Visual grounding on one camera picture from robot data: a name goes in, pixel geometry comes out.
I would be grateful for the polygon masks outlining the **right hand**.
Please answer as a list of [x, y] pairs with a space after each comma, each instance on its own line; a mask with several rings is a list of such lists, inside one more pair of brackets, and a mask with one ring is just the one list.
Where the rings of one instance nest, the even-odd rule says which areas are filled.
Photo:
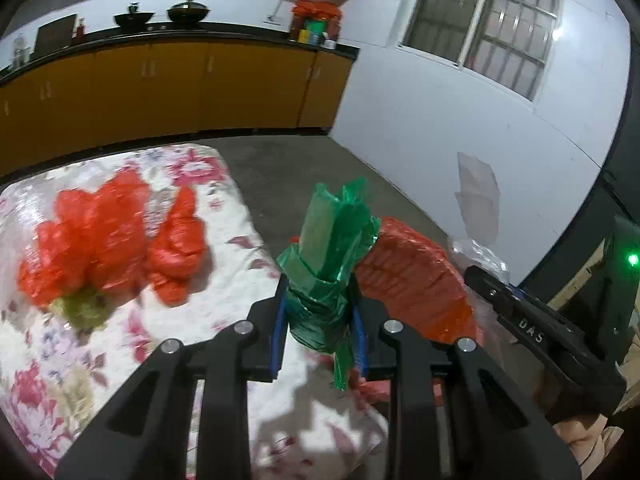
[[572, 452], [584, 479], [597, 469], [624, 434], [622, 428], [608, 426], [603, 415], [576, 416], [558, 422], [553, 430]]

